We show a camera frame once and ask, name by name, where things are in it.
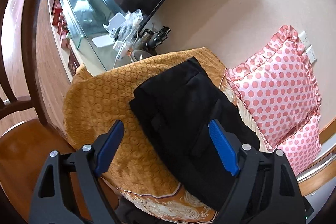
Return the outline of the black pants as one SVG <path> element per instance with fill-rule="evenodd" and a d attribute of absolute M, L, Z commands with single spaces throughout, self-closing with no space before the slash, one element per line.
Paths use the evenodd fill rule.
<path fill-rule="evenodd" d="M 255 149 L 260 141 L 199 61 L 192 57 L 146 80 L 129 104 L 171 174 L 202 203 L 220 210 L 234 178 L 213 145 L 209 122 L 217 119 Z"/>

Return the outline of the dark wooden chair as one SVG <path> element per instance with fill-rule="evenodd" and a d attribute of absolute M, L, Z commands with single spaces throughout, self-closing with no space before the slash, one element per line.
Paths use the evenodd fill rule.
<path fill-rule="evenodd" d="M 6 5 L 9 0 L 1 0 Z M 1 88 L 7 101 L 1 102 L 1 117 L 34 109 L 35 119 L 16 124 L 1 136 L 1 223 L 29 223 L 33 192 L 45 164 L 53 150 L 62 154 L 73 153 L 73 149 L 49 122 L 38 79 L 36 58 L 36 32 L 40 0 L 25 0 L 21 23 L 21 53 L 28 95 L 17 97 L 1 69 Z M 80 193 L 76 174 L 71 174 L 75 198 L 81 215 L 90 219 Z M 102 181 L 98 182 L 112 209 L 118 206 L 118 198 Z"/>

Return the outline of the orange patterned blanket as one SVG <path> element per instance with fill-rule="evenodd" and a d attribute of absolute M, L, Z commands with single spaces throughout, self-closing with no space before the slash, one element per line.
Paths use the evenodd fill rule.
<path fill-rule="evenodd" d="M 225 66 L 206 47 L 157 55 L 97 76 L 81 65 L 64 99 L 64 127 L 68 143 L 78 149 L 121 120 L 124 137 L 104 181 L 156 218 L 173 223 L 211 223 L 216 211 L 185 190 L 168 171 L 129 106 L 138 85 L 190 57 L 197 58 L 214 84 L 220 83 Z"/>

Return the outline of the pink polka dot pillow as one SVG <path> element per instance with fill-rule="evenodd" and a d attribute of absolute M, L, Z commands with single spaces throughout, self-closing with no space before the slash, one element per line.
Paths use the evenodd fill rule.
<path fill-rule="evenodd" d="M 268 149 L 274 149 L 309 122 L 318 129 L 321 95 L 303 43 L 284 25 L 266 46 L 226 70 L 231 88 L 256 122 Z"/>

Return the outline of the glass tv stand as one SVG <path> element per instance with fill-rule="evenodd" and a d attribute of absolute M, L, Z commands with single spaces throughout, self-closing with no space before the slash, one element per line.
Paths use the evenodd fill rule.
<path fill-rule="evenodd" d="M 91 74 L 115 67 L 113 45 L 98 47 L 93 39 L 108 35 L 104 25 L 113 16 L 103 0 L 60 0 L 72 43 Z"/>

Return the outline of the white wall socket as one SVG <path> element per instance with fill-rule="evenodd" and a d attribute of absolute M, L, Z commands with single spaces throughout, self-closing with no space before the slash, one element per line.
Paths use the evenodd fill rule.
<path fill-rule="evenodd" d="M 300 41 L 302 42 L 302 44 L 304 45 L 305 47 L 305 52 L 308 56 L 308 59 L 309 59 L 309 62 L 311 64 L 314 64 L 316 61 L 317 61 L 317 57 L 315 55 L 315 52 L 314 52 L 314 49 L 307 37 L 307 34 L 305 31 L 302 31 L 300 34 L 299 34 L 299 39 Z"/>

